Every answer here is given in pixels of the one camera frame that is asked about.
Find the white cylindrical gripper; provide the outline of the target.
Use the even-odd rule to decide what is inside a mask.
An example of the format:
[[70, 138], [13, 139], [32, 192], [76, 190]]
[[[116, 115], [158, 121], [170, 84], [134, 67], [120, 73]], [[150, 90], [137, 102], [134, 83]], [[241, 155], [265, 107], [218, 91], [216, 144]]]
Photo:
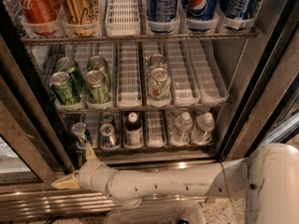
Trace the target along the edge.
[[75, 174], [66, 175], [52, 182], [51, 185], [56, 189], [85, 189], [107, 194], [107, 184], [109, 179], [117, 173], [114, 168], [108, 167], [104, 162], [97, 159], [97, 156], [90, 143], [86, 144], [85, 162]]

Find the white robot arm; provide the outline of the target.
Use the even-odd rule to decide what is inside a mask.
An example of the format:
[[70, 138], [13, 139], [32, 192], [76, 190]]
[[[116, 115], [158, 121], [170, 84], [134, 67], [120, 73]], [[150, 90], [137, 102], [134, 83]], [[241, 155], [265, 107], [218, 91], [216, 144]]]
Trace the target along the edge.
[[90, 145], [76, 174], [52, 183], [56, 189], [89, 189], [127, 208], [152, 194], [246, 199], [246, 224], [298, 224], [299, 150], [287, 144], [258, 147], [247, 158], [194, 167], [143, 172], [111, 168]]

